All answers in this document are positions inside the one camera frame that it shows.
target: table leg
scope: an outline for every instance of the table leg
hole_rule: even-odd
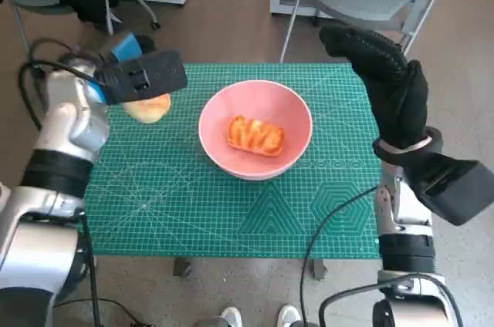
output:
[[[313,259],[312,260],[312,276],[317,280],[321,281],[325,279],[327,274],[326,265],[324,265],[323,259]]]
[[[185,278],[192,271],[192,263],[187,258],[175,258],[173,260],[173,276]]]

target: black glove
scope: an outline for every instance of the black glove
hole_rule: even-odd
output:
[[[330,20],[319,35],[332,57],[346,57],[364,81],[381,139],[404,149],[426,137],[428,87],[419,61],[370,30]]]

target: pink bowl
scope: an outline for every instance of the pink bowl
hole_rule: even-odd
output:
[[[242,115],[285,130],[283,152],[264,157],[228,145],[230,120]],[[231,175],[246,180],[276,177],[303,154],[312,136],[312,116],[304,100],[290,88],[266,80],[231,84],[216,93],[202,110],[199,138],[209,157]]]

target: pastry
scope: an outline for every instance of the pastry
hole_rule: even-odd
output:
[[[227,135],[228,144],[240,150],[269,157],[278,156],[283,151],[283,129],[260,120],[236,116],[228,125]]]
[[[171,97],[169,94],[123,104],[123,108],[129,115],[145,124],[156,123],[166,115],[170,107]]]

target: person's foot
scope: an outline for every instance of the person's foot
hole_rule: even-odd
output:
[[[240,315],[240,311],[234,306],[229,306],[225,309],[222,313],[222,318],[231,327],[242,327],[242,316]]]
[[[278,322],[276,327],[290,327],[292,323],[301,321],[299,310],[293,305],[285,305],[281,308],[278,314]]]

